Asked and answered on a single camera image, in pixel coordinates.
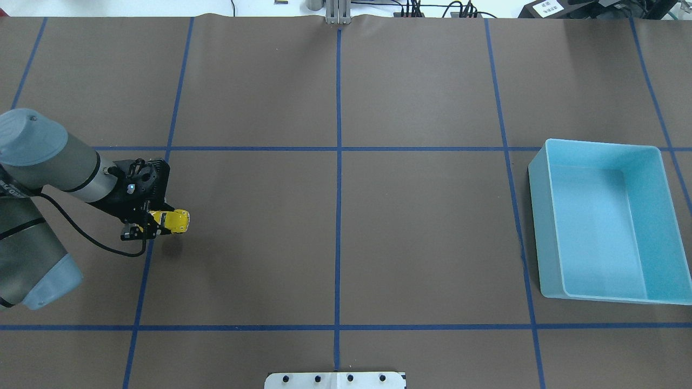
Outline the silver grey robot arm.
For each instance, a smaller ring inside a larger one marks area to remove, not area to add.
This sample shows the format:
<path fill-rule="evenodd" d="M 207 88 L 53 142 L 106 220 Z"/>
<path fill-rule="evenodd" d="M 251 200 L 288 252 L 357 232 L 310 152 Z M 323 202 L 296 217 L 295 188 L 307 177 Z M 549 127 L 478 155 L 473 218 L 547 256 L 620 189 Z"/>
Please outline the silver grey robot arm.
<path fill-rule="evenodd" d="M 1 116 L 1 301 L 43 308 L 70 293 L 83 273 L 36 199 L 55 207 L 87 241 L 109 253 L 138 258 L 159 236 L 188 231 L 190 214 L 166 200 L 170 165 L 163 158 L 109 160 L 63 125 L 33 109 Z M 135 253 L 109 247 L 85 232 L 45 188 L 70 194 L 123 224 L 121 240 Z"/>

